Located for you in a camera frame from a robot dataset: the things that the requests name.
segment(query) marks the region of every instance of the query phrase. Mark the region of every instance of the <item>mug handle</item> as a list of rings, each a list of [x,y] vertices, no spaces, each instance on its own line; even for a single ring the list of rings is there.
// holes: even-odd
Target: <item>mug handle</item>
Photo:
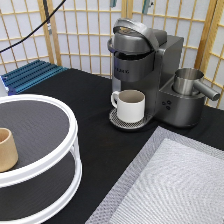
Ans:
[[[111,103],[112,103],[112,105],[113,105],[115,108],[117,108],[117,104],[115,103],[115,100],[114,100],[115,95],[117,95],[117,97],[118,97],[119,92],[118,92],[118,91],[115,91],[115,92],[112,93],[112,95],[111,95]]]

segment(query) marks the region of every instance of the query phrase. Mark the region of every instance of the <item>coffee machine base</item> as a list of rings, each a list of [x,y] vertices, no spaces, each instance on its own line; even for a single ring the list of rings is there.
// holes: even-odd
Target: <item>coffee machine base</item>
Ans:
[[[173,78],[158,92],[154,117],[179,128],[195,126],[201,118],[205,95],[184,96],[173,90]]]

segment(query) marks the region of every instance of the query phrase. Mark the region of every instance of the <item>cable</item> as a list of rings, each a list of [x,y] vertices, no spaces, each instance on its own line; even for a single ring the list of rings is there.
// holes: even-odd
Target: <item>cable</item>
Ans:
[[[15,43],[15,44],[13,44],[13,45],[11,45],[11,46],[9,46],[9,47],[7,47],[7,48],[5,48],[5,49],[3,49],[3,50],[1,50],[0,51],[0,54],[2,53],[2,52],[4,52],[4,51],[7,51],[8,49],[10,49],[10,48],[13,48],[13,47],[15,47],[16,45],[18,45],[18,44],[21,44],[23,41],[25,41],[26,39],[28,39],[31,35],[33,35],[37,30],[39,30],[57,11],[58,11],[58,9],[64,4],[64,2],[65,2],[66,0],[63,0],[60,4],[59,4],[59,6],[51,13],[51,15],[48,17],[48,18],[46,18],[46,20],[43,22],[43,23],[41,23],[40,24],[40,26],[38,26],[34,31],[32,31],[29,35],[27,35],[25,38],[23,38],[22,40],[20,40],[19,42],[17,42],[17,43]]]

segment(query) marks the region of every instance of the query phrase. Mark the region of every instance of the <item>round shelf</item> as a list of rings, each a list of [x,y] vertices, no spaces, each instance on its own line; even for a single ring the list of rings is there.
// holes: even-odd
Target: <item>round shelf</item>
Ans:
[[[0,127],[12,131],[19,161],[0,173],[0,188],[29,180],[57,164],[77,139],[77,121],[59,100],[41,95],[0,98]]]
[[[66,206],[82,176],[81,161],[71,151],[37,177],[0,189],[0,223],[42,223]]]

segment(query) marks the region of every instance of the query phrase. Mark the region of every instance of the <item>grey mesh mat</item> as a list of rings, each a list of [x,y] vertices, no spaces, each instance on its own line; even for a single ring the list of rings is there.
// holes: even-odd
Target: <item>grey mesh mat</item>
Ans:
[[[52,152],[69,130],[67,115],[59,107],[40,101],[0,104],[0,127],[12,131],[19,154],[18,169]]]
[[[150,139],[146,142],[139,154],[130,163],[125,172],[115,183],[110,192],[106,195],[95,212],[87,220],[87,224],[109,223],[113,213],[116,211],[123,198],[126,196],[142,170],[145,168],[165,138],[224,160],[224,152],[158,127]]]
[[[223,223],[223,170],[223,160],[165,139],[109,223]]]
[[[20,184],[0,188],[0,222],[25,218],[47,208],[65,193],[74,175],[75,161],[68,153],[44,173]]]

